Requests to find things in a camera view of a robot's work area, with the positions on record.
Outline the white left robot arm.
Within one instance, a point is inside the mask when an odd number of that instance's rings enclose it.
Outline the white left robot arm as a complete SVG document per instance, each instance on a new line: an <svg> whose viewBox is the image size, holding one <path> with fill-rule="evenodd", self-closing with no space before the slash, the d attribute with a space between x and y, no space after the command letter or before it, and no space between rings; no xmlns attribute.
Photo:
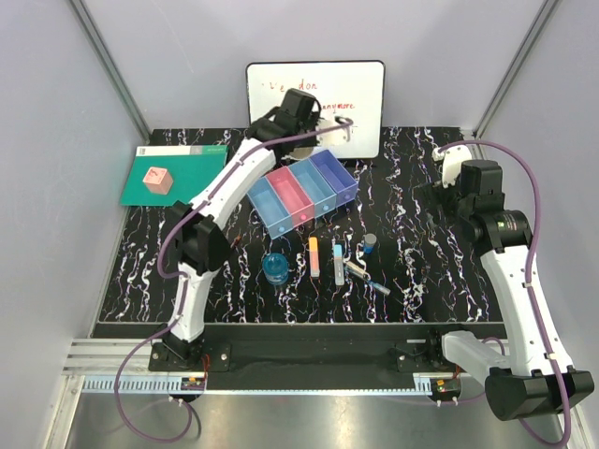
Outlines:
<svg viewBox="0 0 599 449"><path fill-rule="evenodd" d="M244 140L223 170L188 203L177 201L177 222L165 237L157 258L159 275L177 281L171 318L156 333L160 357L178 368L194 369L202 361L205 308L212 280L233 252L223 228L254 183L282 157L297 148L314 147L320 136L344 130L347 121L321 118L321 105L311 94L289 89L282 103L252 122Z"/></svg>

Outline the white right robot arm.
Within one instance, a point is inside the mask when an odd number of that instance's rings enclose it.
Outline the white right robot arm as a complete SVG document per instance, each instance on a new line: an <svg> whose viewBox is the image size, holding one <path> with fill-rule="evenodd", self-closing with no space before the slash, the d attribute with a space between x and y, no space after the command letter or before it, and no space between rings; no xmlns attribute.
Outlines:
<svg viewBox="0 0 599 449"><path fill-rule="evenodd" d="M500 305L509 354L456 330L425 347L426 362L440 371L456 364L468 372L502 421L565 412L562 401L577 405L594 391L594 380L576 369L562 346L536 269L526 266L533 231L521 211L504 206L502 168L464 158L441 167L441 179L423 192L471 242Z"/></svg>

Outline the light blue bin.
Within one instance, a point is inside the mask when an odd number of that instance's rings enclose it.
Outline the light blue bin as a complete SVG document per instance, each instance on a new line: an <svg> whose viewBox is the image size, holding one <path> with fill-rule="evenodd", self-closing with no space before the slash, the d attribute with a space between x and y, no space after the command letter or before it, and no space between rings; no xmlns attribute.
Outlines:
<svg viewBox="0 0 599 449"><path fill-rule="evenodd" d="M336 207L336 193L308 159L292 164L289 167L307 196L314 203L314 217L319 218Z"/></svg>
<svg viewBox="0 0 599 449"><path fill-rule="evenodd" d="M266 178L260 178L247 196L272 239L292 229L291 214Z"/></svg>

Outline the purple bin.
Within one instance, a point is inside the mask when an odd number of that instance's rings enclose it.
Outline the purple bin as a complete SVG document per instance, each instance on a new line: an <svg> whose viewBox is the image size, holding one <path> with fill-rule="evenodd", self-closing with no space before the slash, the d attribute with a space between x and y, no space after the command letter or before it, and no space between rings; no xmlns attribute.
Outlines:
<svg viewBox="0 0 599 449"><path fill-rule="evenodd" d="M329 151L324 150L309 157L317 170L336 194L336 207L353 201L358 191L358 181Z"/></svg>

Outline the pink bin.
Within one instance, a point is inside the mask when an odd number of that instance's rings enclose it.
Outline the pink bin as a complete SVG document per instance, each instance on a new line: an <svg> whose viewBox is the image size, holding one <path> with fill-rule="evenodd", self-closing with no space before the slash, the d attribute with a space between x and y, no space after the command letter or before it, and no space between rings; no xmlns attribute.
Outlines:
<svg viewBox="0 0 599 449"><path fill-rule="evenodd" d="M294 227L314 218L314 202L289 168L278 168L270 172L266 178L291 216Z"/></svg>

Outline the blue grey glue stick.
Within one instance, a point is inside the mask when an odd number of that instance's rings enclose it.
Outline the blue grey glue stick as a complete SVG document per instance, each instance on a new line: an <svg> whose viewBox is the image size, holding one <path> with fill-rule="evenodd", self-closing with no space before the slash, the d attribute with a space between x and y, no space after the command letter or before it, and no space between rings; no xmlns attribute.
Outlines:
<svg viewBox="0 0 599 449"><path fill-rule="evenodd" d="M372 233L368 233L363 237L363 252L365 254L370 254L373 252L373 249L377 243L377 236Z"/></svg>

